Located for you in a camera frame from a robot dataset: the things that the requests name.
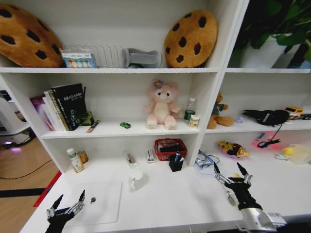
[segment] desk surface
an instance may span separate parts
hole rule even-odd
[[[236,161],[220,154],[218,156],[221,159],[220,169],[230,174],[238,171]],[[67,189],[64,187],[85,182],[123,182],[118,221],[65,228],[64,233],[234,223],[242,219],[238,208],[229,204],[224,189],[216,179],[200,179],[194,168],[185,164],[180,172],[172,173],[168,162],[156,160],[155,164],[148,165],[143,158],[138,161],[139,169],[147,176],[148,182],[137,192],[130,191],[130,168],[123,158],[90,160],[80,173],[69,169],[59,178],[21,232],[45,232],[48,227],[46,209],[63,194]],[[283,216],[311,215],[310,165],[276,160],[273,154],[268,153],[252,153],[249,159],[240,163],[254,175],[250,192],[265,211],[278,212]]]

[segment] white mug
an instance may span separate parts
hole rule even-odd
[[[131,188],[138,190],[144,186],[143,173],[141,170],[133,169],[130,173]]]

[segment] wooden floor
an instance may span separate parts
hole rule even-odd
[[[0,151],[0,177],[23,176],[50,160],[36,138],[19,149]],[[45,188],[58,172],[51,161],[35,173],[17,180],[0,179],[0,190]],[[33,204],[39,196],[0,198],[0,227],[3,233],[18,233],[35,211]]]

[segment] wire rack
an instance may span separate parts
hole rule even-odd
[[[122,68],[122,46],[119,45],[65,45],[71,52],[90,51],[95,56],[98,68]]]

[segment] stuffed animal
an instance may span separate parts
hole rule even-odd
[[[199,67],[210,56],[217,39],[217,21],[206,10],[183,16],[164,41],[167,65],[173,68]]]
[[[167,130],[175,130],[177,123],[171,113],[179,113],[180,106],[173,103],[179,94],[178,84],[164,84],[161,80],[153,80],[149,87],[152,103],[145,110],[150,113],[147,118],[147,128],[155,129],[157,124],[164,124]]]
[[[219,92],[216,103],[214,105],[212,115],[210,116],[207,128],[208,129],[215,129],[217,124],[224,125],[224,126],[231,126],[234,123],[234,119],[230,116],[220,116],[220,112],[222,110],[227,110],[227,104],[220,104],[223,100],[222,94]]]
[[[60,67],[61,43],[40,19],[13,4],[0,3],[0,53],[21,67]]]

